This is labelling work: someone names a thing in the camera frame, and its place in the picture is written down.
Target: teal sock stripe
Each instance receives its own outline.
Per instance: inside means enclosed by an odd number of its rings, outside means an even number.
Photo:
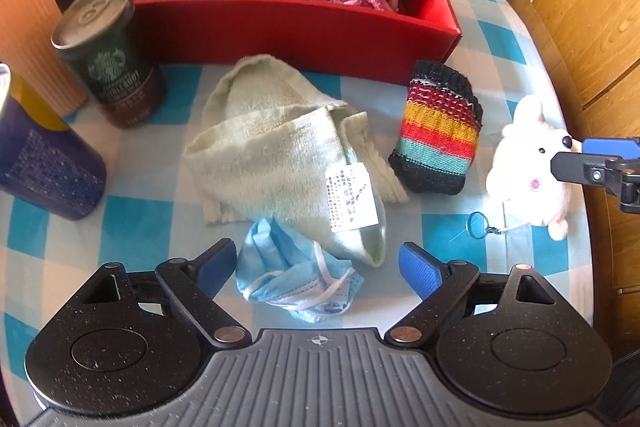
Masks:
[[[431,167],[452,174],[466,174],[471,162],[458,156],[452,156],[420,142],[401,137],[396,150],[402,156],[425,167]]]

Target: light green towel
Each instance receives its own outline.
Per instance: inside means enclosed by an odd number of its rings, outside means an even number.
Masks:
[[[336,257],[372,266],[385,256],[382,201],[408,200],[373,143],[367,114],[270,55],[244,58],[220,80],[184,158],[207,222],[274,216]],[[324,173],[356,162],[369,171],[380,223],[332,233]]]

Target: striped sock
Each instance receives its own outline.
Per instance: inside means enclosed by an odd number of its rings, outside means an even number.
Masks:
[[[409,190],[458,194],[476,156],[481,125],[482,107],[466,76],[420,60],[389,163]]]

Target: orange cardboard tube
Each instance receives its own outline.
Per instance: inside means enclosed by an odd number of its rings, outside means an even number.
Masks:
[[[64,116],[85,102],[86,92],[51,45],[61,16],[55,0],[0,0],[0,61]]]

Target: blue surgical mask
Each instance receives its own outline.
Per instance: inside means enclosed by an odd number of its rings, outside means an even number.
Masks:
[[[274,217],[251,227],[238,255],[236,285],[249,302],[284,308],[315,323],[344,313],[364,279]]]

